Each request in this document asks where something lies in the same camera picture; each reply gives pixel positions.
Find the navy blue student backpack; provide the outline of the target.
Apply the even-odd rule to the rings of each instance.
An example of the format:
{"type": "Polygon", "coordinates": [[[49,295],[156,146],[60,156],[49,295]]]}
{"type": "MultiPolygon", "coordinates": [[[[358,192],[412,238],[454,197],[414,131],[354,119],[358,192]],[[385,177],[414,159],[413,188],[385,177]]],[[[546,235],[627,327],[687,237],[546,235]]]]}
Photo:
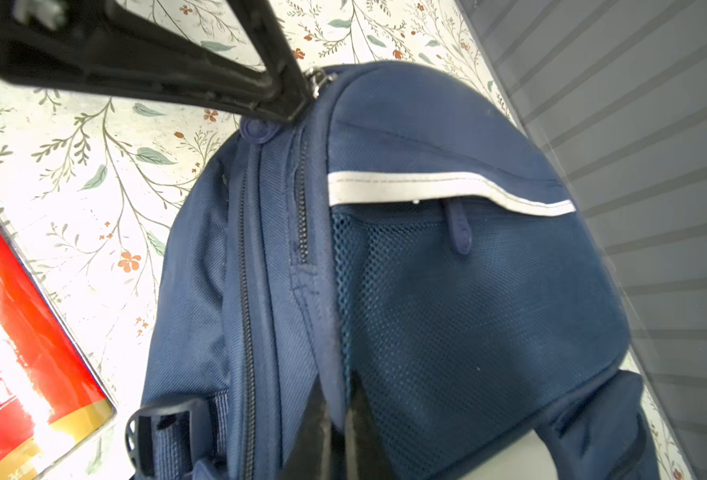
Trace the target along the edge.
{"type": "Polygon", "coordinates": [[[187,196],[126,446],[138,479],[279,479],[319,379],[347,479],[359,374],[395,479],[655,479],[629,340],[569,190],[485,96],[338,66],[187,196]]]}

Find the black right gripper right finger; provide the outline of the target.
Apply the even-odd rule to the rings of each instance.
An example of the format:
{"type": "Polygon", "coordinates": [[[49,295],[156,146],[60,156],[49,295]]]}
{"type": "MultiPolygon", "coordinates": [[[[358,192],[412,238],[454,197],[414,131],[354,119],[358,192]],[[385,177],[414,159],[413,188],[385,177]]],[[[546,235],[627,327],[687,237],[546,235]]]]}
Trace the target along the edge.
{"type": "Polygon", "coordinates": [[[344,424],[344,455],[347,479],[395,479],[383,447],[371,404],[359,374],[350,378],[350,398],[344,424]]]}

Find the red snack packet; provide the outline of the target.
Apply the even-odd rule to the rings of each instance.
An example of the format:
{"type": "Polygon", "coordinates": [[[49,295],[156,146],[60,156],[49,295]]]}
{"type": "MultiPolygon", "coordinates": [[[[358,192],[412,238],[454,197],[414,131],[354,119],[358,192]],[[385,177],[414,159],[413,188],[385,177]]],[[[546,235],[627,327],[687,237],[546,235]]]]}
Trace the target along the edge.
{"type": "Polygon", "coordinates": [[[115,409],[0,227],[0,479],[34,479],[115,409]]]}

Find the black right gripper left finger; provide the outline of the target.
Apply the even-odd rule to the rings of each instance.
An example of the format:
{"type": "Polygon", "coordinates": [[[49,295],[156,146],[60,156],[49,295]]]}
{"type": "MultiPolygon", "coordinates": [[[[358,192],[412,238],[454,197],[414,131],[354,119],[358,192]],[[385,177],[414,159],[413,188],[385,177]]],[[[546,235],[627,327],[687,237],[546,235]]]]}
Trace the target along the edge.
{"type": "Polygon", "coordinates": [[[284,480],[323,480],[332,477],[332,423],[320,380],[307,398],[293,448],[279,473],[284,480]]]}

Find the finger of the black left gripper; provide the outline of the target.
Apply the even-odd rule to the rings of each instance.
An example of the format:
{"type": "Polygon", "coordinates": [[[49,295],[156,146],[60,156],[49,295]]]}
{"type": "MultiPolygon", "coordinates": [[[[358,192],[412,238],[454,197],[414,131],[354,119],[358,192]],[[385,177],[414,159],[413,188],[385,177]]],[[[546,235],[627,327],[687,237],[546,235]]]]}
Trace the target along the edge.
{"type": "Polygon", "coordinates": [[[309,81],[295,61],[270,3],[228,0],[262,67],[227,60],[226,110],[251,118],[293,122],[313,102],[309,81]]]}
{"type": "Polygon", "coordinates": [[[0,1],[0,79],[281,118],[276,22],[265,1],[229,9],[262,61],[253,70],[116,1],[0,1]]]}

